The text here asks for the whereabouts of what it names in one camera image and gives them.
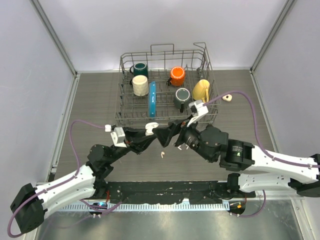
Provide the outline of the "white earbud charging case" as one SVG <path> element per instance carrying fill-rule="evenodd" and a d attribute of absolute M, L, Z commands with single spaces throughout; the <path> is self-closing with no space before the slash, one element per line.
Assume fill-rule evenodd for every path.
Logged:
<path fill-rule="evenodd" d="M 145 125 L 145 135 L 151 136 L 153 135 L 153 129 L 157 128 L 159 124 L 157 122 L 150 122 Z"/>

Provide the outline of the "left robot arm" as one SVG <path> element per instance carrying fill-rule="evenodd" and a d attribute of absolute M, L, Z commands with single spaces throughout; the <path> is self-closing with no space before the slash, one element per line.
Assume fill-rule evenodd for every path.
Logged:
<path fill-rule="evenodd" d="M 12 217 L 7 226 L 11 232 L 16 222 L 20 233 L 26 234 L 39 227 L 45 219 L 57 210 L 75 201 L 93 197 L 102 199 L 107 192 L 105 178 L 114 169 L 112 164 L 129 152 L 141 154 L 156 139 L 153 130 L 158 123 L 151 122 L 142 129 L 105 125 L 104 130 L 110 133 L 113 144 L 94 145 L 87 156 L 88 161 L 77 165 L 75 171 L 52 182 L 38 186 L 28 183 L 22 186 L 10 205 Z"/>

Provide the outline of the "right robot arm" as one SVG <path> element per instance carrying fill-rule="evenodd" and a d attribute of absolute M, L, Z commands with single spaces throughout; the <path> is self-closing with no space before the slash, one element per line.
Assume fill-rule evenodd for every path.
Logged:
<path fill-rule="evenodd" d="M 233 198 L 242 193 L 267 190 L 295 190 L 303 197 L 320 196 L 320 156 L 298 157 L 269 150 L 238 139 L 208 124 L 203 130 L 196 123 L 171 122 L 167 127 L 158 123 L 145 126 L 163 147 L 178 136 L 175 147 L 186 145 L 209 163 L 218 162 L 230 171 L 226 193 Z"/>

